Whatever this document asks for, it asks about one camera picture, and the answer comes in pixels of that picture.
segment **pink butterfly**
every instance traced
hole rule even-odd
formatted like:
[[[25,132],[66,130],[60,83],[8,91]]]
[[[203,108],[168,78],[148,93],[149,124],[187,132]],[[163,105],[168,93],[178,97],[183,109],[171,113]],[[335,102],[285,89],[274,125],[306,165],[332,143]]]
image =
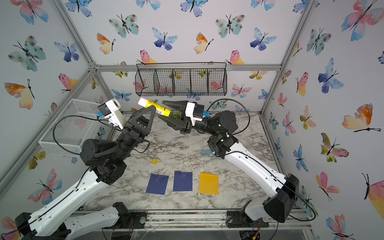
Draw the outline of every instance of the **pink butterfly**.
[[[283,99],[283,93],[280,93],[280,97],[277,99],[277,102],[279,103],[279,105],[282,105],[283,108],[284,108],[284,103],[288,100],[288,97],[285,97]]]
[[[330,185],[327,187],[328,174],[326,174],[325,172],[321,172],[320,176],[317,175],[316,179],[317,179],[317,183],[319,184],[319,188],[321,188],[325,192],[325,194],[327,194],[328,201],[331,199],[328,195],[329,192],[333,192],[333,193],[339,193],[340,192],[339,188],[335,187],[334,185]]]
[[[232,51],[232,54],[231,54],[231,61],[228,61],[226,60],[227,63],[229,64],[244,64],[244,61],[241,60],[240,58],[240,53],[239,51],[235,50],[235,51]]]
[[[231,93],[231,96],[236,97],[237,95],[239,95],[240,98],[245,98],[247,96],[246,93],[249,92],[252,88],[243,88],[243,87],[244,87],[243,84],[241,85],[241,88],[236,84],[234,84],[232,88],[232,90],[234,91]]]
[[[351,235],[344,234],[344,231],[345,231],[344,215],[343,214],[341,216],[335,215],[335,221],[330,217],[325,220],[327,227],[329,227],[332,231],[335,232],[333,234],[336,235],[336,237],[333,240],[345,240],[345,238],[353,239],[350,237],[353,234]]]
[[[296,133],[295,128],[291,124],[293,122],[293,119],[291,121],[290,118],[291,118],[291,115],[288,112],[287,115],[285,115],[285,119],[283,119],[283,122],[282,122],[282,125],[285,127],[285,135],[287,137],[289,136],[289,132],[291,132],[292,134]]]
[[[48,13],[41,9],[39,6],[43,4],[42,0],[10,0],[15,6],[22,6],[20,8],[20,15],[26,20],[27,23],[35,23],[34,17],[39,17],[41,20],[48,21]]]
[[[351,41],[357,41],[364,37],[366,24],[375,25],[384,18],[384,8],[370,9],[375,2],[377,0],[368,5],[367,0],[357,0],[353,5],[353,9],[357,12],[349,14],[341,26],[341,31],[353,28]]]
[[[61,179],[56,180],[57,174],[55,172],[55,169],[52,169],[47,177],[47,182],[44,184],[41,180],[41,183],[38,183],[40,185],[43,185],[44,188],[37,190],[36,192],[32,193],[28,199],[32,199],[34,202],[38,202],[41,199],[41,202],[44,205],[47,205],[48,203],[52,202],[52,193],[54,190],[58,190],[61,188],[62,181]]]

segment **teal butterfly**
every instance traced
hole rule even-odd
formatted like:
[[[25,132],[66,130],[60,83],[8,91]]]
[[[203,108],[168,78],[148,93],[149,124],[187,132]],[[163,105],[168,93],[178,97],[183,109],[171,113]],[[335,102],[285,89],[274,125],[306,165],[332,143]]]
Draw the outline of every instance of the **teal butterfly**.
[[[24,47],[17,41],[17,43],[20,46],[16,46],[20,48],[22,51],[13,51],[10,54],[8,54],[8,59],[12,60],[16,63],[21,63],[22,67],[27,70],[32,70],[34,72],[37,71],[36,63],[38,63],[37,59],[39,60],[45,60],[45,53],[43,52],[43,49],[39,46],[36,46],[36,39],[34,36],[28,36],[25,40]]]
[[[218,26],[217,32],[221,36],[221,38],[225,38],[227,33],[232,33],[235,35],[238,35],[240,33],[241,28],[243,27],[240,22],[242,22],[245,19],[245,15],[238,15],[237,17],[234,17],[232,20],[230,20],[231,15],[229,17],[226,15],[227,20],[224,19],[217,19],[215,21],[216,26]]]

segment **butterfly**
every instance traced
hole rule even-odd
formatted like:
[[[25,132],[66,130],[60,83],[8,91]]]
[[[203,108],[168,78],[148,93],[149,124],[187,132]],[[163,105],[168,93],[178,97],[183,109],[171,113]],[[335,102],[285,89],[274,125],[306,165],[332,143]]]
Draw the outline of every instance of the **butterfly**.
[[[364,173],[362,175],[365,178],[365,182],[367,185],[367,191],[365,192],[364,200],[369,198],[372,206],[376,209],[376,211],[380,214],[380,216],[384,219],[384,197],[383,197],[383,189],[384,189],[384,181],[377,182],[375,184],[369,185],[369,176],[365,177]]]
[[[319,83],[324,83],[321,87],[323,93],[328,93],[329,86],[333,89],[340,89],[344,86],[344,83],[333,77],[337,74],[336,71],[333,72],[333,58],[331,58],[328,65],[325,67],[325,73],[319,73],[318,77]]]
[[[123,61],[123,62],[120,63],[120,65],[125,66],[127,64]],[[128,73],[127,72],[116,72],[115,75],[119,76],[120,78],[122,78],[123,76],[128,77]]]
[[[136,4],[139,7],[143,8],[145,1],[146,0],[136,0]],[[159,0],[147,0],[147,4],[148,4],[148,1],[151,7],[153,8],[153,10],[157,10],[161,6],[161,3]]]
[[[311,49],[312,50],[314,49],[314,53],[317,56],[324,49],[324,43],[328,42],[328,40],[331,39],[331,34],[329,33],[321,34],[323,30],[324,29],[322,30],[319,29],[319,35],[317,36],[317,38],[315,38],[317,35],[317,31],[315,29],[311,30],[311,38],[309,39],[307,44],[307,52],[309,52]]]
[[[266,92],[266,90],[262,89],[262,94],[263,94],[263,95],[260,95],[260,96],[259,96],[259,99],[266,99],[267,96],[268,96],[268,93]]]
[[[258,28],[255,28],[255,34],[253,35],[253,37],[256,40],[249,43],[251,45],[251,47],[255,48],[256,46],[259,46],[259,50],[260,51],[264,51],[266,49],[266,45],[265,44],[266,43],[267,44],[272,43],[277,38],[277,36],[265,37],[267,34],[264,33],[264,35],[263,35]]]
[[[24,85],[19,85],[15,83],[4,83],[5,89],[11,96],[20,98],[19,106],[21,108],[31,109],[33,106],[33,99],[35,96],[32,93],[31,86],[29,85],[30,80],[27,79],[28,89]]]
[[[262,79],[262,75],[265,75],[268,71],[251,71],[252,75],[249,78],[256,78],[257,80]]]
[[[239,51],[237,51],[237,50],[232,51],[231,61],[228,61],[227,59],[226,59],[226,61],[229,64],[244,64],[244,61],[241,60]]]
[[[69,78],[63,73],[60,73],[59,79],[66,88],[66,89],[62,89],[63,91],[62,93],[72,90],[78,82],[77,79]]]
[[[305,162],[304,162],[305,159],[304,159],[304,157],[302,157],[302,154],[303,154],[303,149],[302,149],[301,144],[300,144],[299,150],[298,151],[296,151],[296,150],[293,151],[293,155],[294,155],[294,157],[297,160],[296,167],[297,167],[297,170],[300,170],[301,167],[303,167],[303,169],[308,172],[308,168],[305,165]]]
[[[277,142],[274,142],[277,153],[279,154],[280,157],[284,157],[282,152],[281,152],[281,147],[280,147],[280,138],[277,138]]]
[[[52,169],[47,177],[46,184],[44,184],[41,180],[41,183],[38,183],[40,185],[43,185],[44,188],[37,190],[36,192],[33,192],[28,199],[33,200],[34,202],[38,202],[41,199],[41,202],[43,205],[47,205],[50,202],[52,202],[52,193],[54,190],[59,190],[62,185],[61,179],[56,180],[57,174],[55,172],[55,169]]]
[[[154,45],[158,48],[161,48],[161,46],[164,45],[164,48],[168,51],[172,49],[170,43],[175,43],[178,38],[177,35],[166,37],[168,33],[164,33],[163,35],[156,28],[152,28],[152,31],[154,36],[157,38],[157,41],[154,42]]]
[[[48,13],[40,8],[43,4],[39,0],[10,0],[15,6],[22,6],[20,8],[20,15],[26,20],[27,23],[35,23],[34,17],[39,17],[41,20],[48,21]]]
[[[332,198],[330,198],[330,196],[328,194],[329,192],[340,193],[339,188],[335,187],[334,185],[330,185],[327,187],[328,174],[326,174],[325,172],[321,172],[320,176],[317,175],[316,180],[317,180],[317,183],[319,184],[319,188],[321,188],[324,191],[324,193],[327,194],[328,201],[332,200]]]
[[[139,61],[139,62],[141,62],[141,63],[143,63],[143,64],[147,64],[147,63],[157,63],[155,60],[153,60],[150,56],[149,56],[149,54],[147,53],[147,51],[146,50],[141,50],[140,51],[140,56],[141,56],[141,61]]]
[[[279,125],[279,122],[275,119],[276,117],[271,112],[271,116],[269,117],[269,124],[272,124],[272,130],[275,130]]]
[[[113,89],[111,89],[111,90],[115,94],[114,97],[116,99],[124,99],[125,101],[129,101],[130,100],[128,96],[130,96],[131,93],[124,93],[124,92],[120,93],[120,92],[118,92],[116,90],[113,90]]]
[[[223,88],[223,82],[220,81],[217,83],[216,81],[211,82],[211,90],[216,91],[219,90],[220,88]]]
[[[312,212],[311,208],[315,212],[316,216],[318,216],[316,209],[314,208],[313,204],[310,202],[310,200],[312,200],[312,199],[310,198],[310,195],[307,194],[307,191],[305,190],[304,186],[301,187],[301,192],[300,192],[299,196],[300,196],[299,197],[300,201],[303,202],[303,200],[304,200],[303,203],[305,205],[305,212],[307,213],[308,218],[313,218],[313,212]]]
[[[287,81],[287,77],[291,75],[291,70],[285,70],[284,76],[283,76],[283,84]]]
[[[200,97],[199,96],[203,96],[205,93],[195,93],[193,92],[191,89],[187,88],[189,94],[187,96],[187,98],[194,98],[196,99],[197,101],[200,100]]]
[[[384,64],[384,51],[383,54],[377,58],[381,64]]]
[[[113,51],[113,45],[116,39],[113,39],[112,43],[100,33],[97,33],[97,40],[102,45],[100,47],[100,51],[104,52],[104,54],[108,54]]]
[[[57,108],[57,104],[56,103],[51,103],[51,111],[52,112],[48,110],[49,114],[45,114],[45,115],[51,116],[51,114],[53,113],[54,110],[56,110],[56,108]]]
[[[316,123],[314,123],[311,119],[311,115],[308,113],[308,106],[305,106],[304,109],[304,115],[300,115],[300,121],[303,123],[303,128],[308,129],[308,126],[310,127],[316,127]]]
[[[301,0],[301,3],[295,4],[293,6],[293,10],[295,13],[301,11],[304,9],[305,5],[307,4],[308,0]]]
[[[357,12],[349,14],[341,26],[341,31],[353,28],[351,41],[357,41],[364,37],[366,24],[375,25],[384,18],[384,8],[374,8],[370,10],[377,0],[374,0],[370,5],[368,5],[367,2],[368,0],[356,0],[353,9]]]
[[[335,233],[332,233],[336,235],[336,237],[333,240],[345,240],[345,238],[351,238],[351,235],[345,235],[345,218],[344,215],[342,214],[341,216],[335,215],[335,221],[332,218],[328,218],[325,220],[327,227],[329,227],[332,231]]]
[[[249,112],[250,110],[249,109],[244,109],[243,107],[239,107],[239,106],[235,105],[235,111],[238,111],[238,112]]]
[[[285,119],[283,119],[283,122],[281,125],[285,127],[285,135],[288,137],[289,133],[291,132],[292,134],[296,133],[295,128],[292,126],[293,119],[291,121],[291,115],[288,112],[287,115],[285,115]]]
[[[77,49],[74,43],[72,43],[71,46],[68,46],[68,42],[64,43],[65,46],[58,42],[54,42],[53,44],[59,49],[60,52],[64,53],[64,61],[67,63],[71,61],[71,57],[76,61],[79,60],[79,55],[75,53]]]
[[[237,95],[240,96],[240,98],[245,98],[247,96],[247,92],[249,92],[252,88],[243,88],[244,85],[241,85],[241,88],[237,86],[236,84],[233,85],[232,90],[234,90],[231,93],[232,97],[236,97]]]
[[[299,48],[299,47],[300,47],[300,44],[297,43],[297,44],[295,45],[296,52],[295,52],[295,54],[294,54],[292,57],[294,57],[294,56],[296,55],[296,53],[298,53],[301,49],[303,49],[303,48]]]
[[[255,8],[259,3],[263,3],[263,1],[266,11],[270,10],[275,5],[275,0],[251,0],[251,7]]]
[[[216,110],[218,108],[225,108],[227,106],[227,100],[221,100],[217,101],[213,106],[212,109]]]
[[[45,151],[36,153],[29,161],[29,170],[35,169],[37,166],[37,160],[43,160],[45,158]]]
[[[187,0],[186,2],[183,2],[180,4],[181,10],[186,12],[191,8],[189,12],[192,12],[196,17],[200,17],[202,12],[199,7],[201,7],[204,3],[206,3],[208,0]]]
[[[284,103],[288,100],[288,97],[285,97],[283,99],[283,93],[280,93],[280,97],[277,99],[277,102],[279,103],[279,105],[282,105],[283,108],[284,108]]]
[[[1,223],[3,225],[3,228],[10,230],[12,232],[12,233],[7,234],[3,237],[5,240],[17,240],[19,238],[19,231],[15,231],[15,230],[17,230],[17,226],[16,226],[15,221],[13,221],[12,218],[5,216],[1,220]]]
[[[27,37],[27,39],[25,40],[25,44],[24,44],[25,48],[23,48],[22,45],[18,41],[17,41],[17,43],[20,46],[16,46],[16,45],[14,45],[14,46],[20,48],[24,52],[13,51],[10,54],[8,54],[8,59],[12,60],[16,63],[21,63],[22,67],[27,69],[27,70],[32,70],[32,71],[36,72],[37,66],[36,66],[35,62],[38,63],[38,61],[36,59],[39,59],[39,60],[45,60],[46,59],[45,53],[43,52],[43,49],[39,46],[36,46],[37,41],[36,41],[34,36],[28,36]]]
[[[105,134],[105,129],[103,127],[100,127],[99,131],[97,132],[97,136],[99,137],[99,139],[102,139],[104,134]]]
[[[325,133],[321,134],[323,136],[323,143],[324,145],[321,146],[321,154],[327,156],[327,162],[337,162],[336,157],[347,157],[349,155],[349,152],[345,150],[344,148],[335,147],[340,144],[336,144],[336,138],[333,145],[331,145],[331,142],[329,141],[328,136]]]
[[[372,110],[373,105],[365,104],[358,108],[358,111],[355,112],[355,117],[352,116],[344,116],[344,122],[342,123],[343,126],[347,129],[353,129],[356,131],[353,132],[359,132],[363,130],[375,130],[375,131],[381,131],[381,128],[370,128],[368,127],[371,124],[372,119]]]
[[[196,54],[200,54],[200,53],[204,52],[205,50],[207,50],[208,46],[211,44],[211,42],[213,40],[214,39],[212,39],[208,42],[207,39],[204,37],[204,35],[202,35],[201,33],[198,33],[196,36],[196,41],[197,41],[198,46],[196,46],[194,48],[194,50],[196,51]]]
[[[234,17],[232,20],[230,20],[232,14],[229,15],[229,17],[226,15],[227,20],[224,19],[217,19],[215,21],[216,26],[218,26],[217,32],[221,36],[221,38],[225,38],[227,33],[232,33],[235,35],[238,35],[243,28],[243,26],[240,24],[245,19],[245,15],[238,15]]]
[[[127,36],[127,33],[129,34],[129,31],[137,35],[139,33],[139,26],[136,23],[134,23],[137,21],[137,16],[135,14],[131,14],[123,20],[122,14],[120,15],[121,17],[119,17],[119,15],[116,15],[120,19],[120,21],[115,18],[112,18],[109,20],[109,23],[116,28],[115,29],[116,32],[122,38],[125,38]]]
[[[92,14],[87,9],[87,7],[91,1],[92,0],[69,0],[69,2],[65,4],[65,6],[71,12],[74,12],[77,8],[77,12],[79,12],[80,10],[84,14],[84,16],[89,17],[89,16],[92,16]]]

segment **blue butterfly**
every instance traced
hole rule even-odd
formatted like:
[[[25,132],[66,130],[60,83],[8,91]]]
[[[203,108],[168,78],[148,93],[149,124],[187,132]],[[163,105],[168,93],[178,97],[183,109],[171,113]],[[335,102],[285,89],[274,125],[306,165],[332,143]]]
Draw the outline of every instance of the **blue butterfly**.
[[[71,46],[68,46],[68,42],[64,43],[65,45],[58,42],[54,42],[53,44],[60,50],[60,52],[65,53],[64,61],[67,63],[71,61],[71,57],[76,61],[79,60],[79,55],[74,53],[77,51],[74,43],[72,43]]]
[[[181,7],[181,10],[184,12],[188,11],[188,9],[191,8],[189,12],[193,10],[193,13],[195,14],[195,16],[200,17],[202,12],[199,7],[204,3],[206,3],[207,1],[208,0],[187,0],[186,2],[183,2],[182,4],[180,4],[180,7]]]
[[[113,89],[111,89],[111,90],[112,90],[112,92],[114,92],[116,94],[115,95],[116,99],[124,99],[125,101],[129,101],[130,100],[128,96],[130,96],[131,93],[123,93],[123,92],[120,93],[120,92],[118,92],[116,90],[113,90]]]
[[[152,28],[152,31],[154,36],[158,39],[157,41],[154,42],[155,46],[158,48],[161,48],[161,46],[164,45],[164,48],[166,50],[171,50],[172,46],[170,45],[170,43],[175,43],[178,38],[177,35],[166,37],[167,33],[163,35],[156,28]]]
[[[329,86],[333,89],[340,89],[344,86],[344,83],[333,77],[337,74],[336,71],[333,72],[333,58],[331,58],[328,65],[325,67],[325,73],[319,73],[318,77],[319,83],[324,83],[321,87],[323,93],[328,93]]]
[[[260,95],[259,96],[259,99],[265,99],[267,96],[268,96],[268,93],[266,92],[266,90],[262,89],[262,94],[263,95]]]
[[[77,12],[80,10],[84,16],[89,17],[92,16],[92,14],[86,7],[88,7],[88,4],[91,1],[92,0],[69,0],[65,6],[67,6],[68,10],[71,12],[74,12],[77,8]]]
[[[280,157],[284,157],[283,154],[281,153],[281,147],[280,147],[280,138],[277,139],[277,142],[274,142],[277,153],[279,154]]]
[[[199,96],[203,96],[205,94],[205,93],[195,93],[191,91],[189,88],[187,88],[187,90],[189,91],[189,95],[187,96],[187,98],[194,98],[197,101],[200,100]]]
[[[305,169],[308,172],[307,166],[305,165],[305,162],[303,161],[305,159],[302,157],[302,154],[303,154],[303,150],[302,150],[301,144],[300,144],[299,151],[298,152],[296,150],[293,151],[293,155],[295,156],[295,158],[297,160],[296,167],[298,170],[300,170],[301,167],[303,167],[303,169]]]
[[[244,108],[240,108],[239,106],[235,105],[235,111],[238,111],[238,112],[246,112],[246,110]]]
[[[305,5],[307,4],[308,0],[301,0],[301,3],[295,4],[293,6],[293,11],[297,13],[298,11],[301,11],[304,9]]]
[[[276,40],[277,36],[269,36],[265,37],[267,34],[264,33],[264,35],[260,32],[258,28],[255,28],[255,34],[253,37],[256,39],[253,42],[250,42],[252,48],[255,48],[257,45],[259,46],[259,50],[263,51],[266,49],[266,43],[269,44]]]

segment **black cable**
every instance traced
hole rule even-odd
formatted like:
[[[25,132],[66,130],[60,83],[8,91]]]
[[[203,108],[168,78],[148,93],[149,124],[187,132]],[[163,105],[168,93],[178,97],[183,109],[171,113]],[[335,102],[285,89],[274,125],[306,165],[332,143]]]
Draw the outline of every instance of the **black cable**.
[[[279,222],[277,222],[277,227],[276,227],[275,233],[272,235],[272,237],[269,240],[271,240],[275,236],[278,227],[279,227]]]
[[[236,101],[236,100],[233,100],[233,99],[230,99],[230,98],[221,98],[221,99],[217,99],[216,101],[212,102],[212,104],[208,107],[207,112],[208,112],[208,110],[213,106],[213,104],[215,104],[215,102],[218,102],[218,101],[220,101],[220,100],[234,101],[234,102],[240,104],[240,105],[243,107],[243,109],[244,109],[244,110],[247,112],[247,114],[248,114],[248,124],[247,124],[247,126],[246,126],[243,130],[241,130],[240,132],[234,133],[234,134],[232,134],[232,135],[239,134],[239,133],[243,132],[245,129],[247,129],[247,127],[249,126],[249,123],[251,122],[251,116],[249,115],[249,112],[248,112],[248,110],[244,107],[244,105],[241,104],[240,102]]]
[[[145,148],[145,150],[144,151],[142,151],[142,152],[139,152],[139,151],[137,151],[136,149],[133,149],[133,150],[135,150],[136,152],[138,152],[138,153],[144,153],[145,151],[147,151],[148,150],[148,148],[149,148],[149,145],[151,144],[148,140],[146,140],[146,139],[144,139],[144,142],[147,142],[148,143],[148,145],[147,145],[147,147]]]
[[[224,156],[229,155],[229,154],[232,154],[232,153],[234,153],[234,152],[239,152],[239,153],[245,155],[246,157],[248,157],[248,158],[254,160],[255,162],[257,162],[257,163],[258,163],[260,166],[262,166],[267,172],[269,172],[269,174],[270,174],[272,177],[274,177],[279,183],[281,183],[281,184],[282,184],[283,186],[285,186],[288,190],[290,190],[290,191],[293,192],[296,196],[298,196],[303,202],[305,202],[305,200],[302,199],[301,196],[299,196],[294,190],[292,190],[292,189],[290,189],[289,187],[287,187],[284,183],[282,183],[279,179],[277,179],[277,177],[276,177],[275,175],[273,175],[273,173],[271,173],[266,167],[264,167],[263,164],[261,164],[259,161],[257,161],[256,159],[252,158],[252,157],[249,156],[248,154],[245,154],[245,153],[240,152],[240,151],[233,151],[233,152],[230,152],[230,153],[225,154]],[[315,213],[315,211],[311,208],[311,206],[309,206],[309,205],[307,205],[307,206],[308,206],[308,207],[311,209],[311,211],[313,212],[313,218],[312,218],[312,219],[309,219],[309,220],[300,220],[300,219],[295,218],[295,217],[292,216],[292,215],[289,215],[289,216],[292,217],[292,218],[294,218],[294,219],[296,219],[296,220],[298,220],[298,221],[300,221],[300,222],[309,222],[309,221],[314,220],[314,219],[316,218],[316,213]]]
[[[83,177],[84,175],[87,173],[87,171],[90,169],[91,167],[87,168],[87,170],[83,173],[83,175],[81,176],[79,182],[77,183],[75,189],[79,186],[80,182],[83,180]],[[11,234],[11,233],[14,233],[14,232],[17,232],[17,231],[20,231],[21,229],[31,225],[32,223],[34,223],[36,220],[40,219],[42,216],[44,216],[47,212],[49,212],[52,208],[54,208],[55,206],[57,206],[59,203],[61,203],[64,199],[66,199],[72,192],[74,192],[74,190],[72,190],[70,193],[68,193],[67,196],[65,196],[63,199],[61,199],[58,203],[56,203],[53,207],[51,207],[50,209],[48,209],[45,213],[41,214],[37,219],[33,220],[32,222],[26,224],[25,226],[22,226],[21,228],[18,228],[18,229],[15,229],[13,231],[10,231],[10,232],[7,232],[7,233],[2,233],[1,234],[1,238],[3,240],[5,240],[4,236],[5,235],[8,235],[8,234]]]

